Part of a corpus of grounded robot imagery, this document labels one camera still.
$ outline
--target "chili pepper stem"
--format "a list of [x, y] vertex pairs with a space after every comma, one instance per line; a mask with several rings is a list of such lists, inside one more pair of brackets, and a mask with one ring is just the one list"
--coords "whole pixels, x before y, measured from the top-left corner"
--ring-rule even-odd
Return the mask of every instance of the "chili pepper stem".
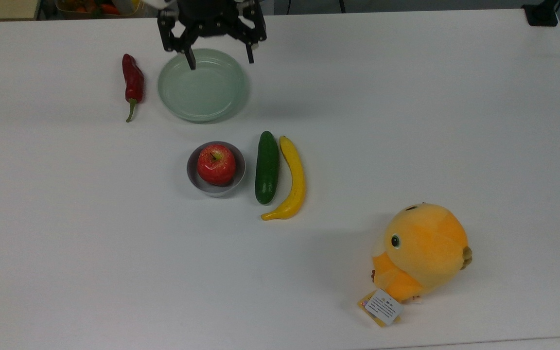
[[135, 105], [138, 103], [138, 100], [136, 100], [135, 98], [129, 98], [129, 105], [131, 106], [131, 110], [129, 111], [129, 118], [127, 118], [126, 122], [130, 122], [131, 119], [133, 119], [133, 109], [135, 108]]

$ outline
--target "black device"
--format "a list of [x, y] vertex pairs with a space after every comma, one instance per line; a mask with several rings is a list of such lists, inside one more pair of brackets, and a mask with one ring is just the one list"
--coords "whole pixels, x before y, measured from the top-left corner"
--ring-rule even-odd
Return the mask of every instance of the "black device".
[[539, 5], [522, 5], [528, 24], [534, 27], [556, 27], [559, 22], [556, 18], [556, 11], [559, 7], [560, 0], [544, 0]]
[[[230, 35], [245, 44], [250, 63], [254, 63], [252, 49], [258, 46], [258, 42], [267, 40], [259, 0], [177, 0], [177, 6], [177, 11], [159, 10], [157, 24], [164, 49], [183, 53], [191, 69], [196, 68], [192, 45], [199, 37]], [[250, 20], [254, 27], [243, 23], [240, 15]], [[172, 33], [177, 20], [185, 26], [180, 37]]]

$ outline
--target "plush toy eye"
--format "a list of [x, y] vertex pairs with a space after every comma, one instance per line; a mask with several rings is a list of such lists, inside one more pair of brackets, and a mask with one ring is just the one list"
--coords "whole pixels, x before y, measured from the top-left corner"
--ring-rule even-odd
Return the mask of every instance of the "plush toy eye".
[[390, 240], [390, 243], [393, 245], [394, 248], [399, 248], [401, 246], [401, 240], [397, 235], [393, 235], [393, 238]]

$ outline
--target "robotic arm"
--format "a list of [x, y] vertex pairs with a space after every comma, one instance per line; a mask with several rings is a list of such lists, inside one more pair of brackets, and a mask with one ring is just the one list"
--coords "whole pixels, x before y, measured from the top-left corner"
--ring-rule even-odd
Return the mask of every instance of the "robotic arm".
[[[144, 0], [159, 9], [157, 24], [166, 51], [183, 53], [191, 69], [196, 68], [192, 45], [198, 37], [228, 34], [245, 44], [247, 59], [254, 63], [252, 49], [267, 40], [267, 31], [259, 0]], [[177, 9], [168, 8], [176, 2]], [[248, 27], [239, 15], [253, 22]], [[176, 21], [185, 26], [180, 37], [172, 29]]]

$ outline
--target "gray bowl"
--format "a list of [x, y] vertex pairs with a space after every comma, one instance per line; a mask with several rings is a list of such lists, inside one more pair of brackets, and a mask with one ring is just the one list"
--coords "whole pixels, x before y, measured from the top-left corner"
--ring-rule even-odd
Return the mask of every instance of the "gray bowl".
[[[204, 181], [200, 175], [198, 175], [197, 165], [198, 165], [198, 157], [200, 157], [200, 152], [202, 152], [205, 147], [211, 144], [221, 144], [229, 149], [233, 155], [235, 156], [235, 176], [229, 183], [225, 184], [224, 186], [217, 186], [213, 184], [209, 184], [208, 182]], [[243, 176], [245, 175], [245, 159], [241, 151], [229, 144], [228, 142], [222, 141], [213, 141], [207, 142], [200, 147], [196, 148], [192, 155], [189, 156], [189, 160], [187, 161], [187, 176], [189, 177], [189, 181], [192, 182], [196, 188], [201, 190], [204, 194], [209, 195], [211, 197], [223, 197], [228, 193], [232, 192], [235, 187], [243, 180]]]

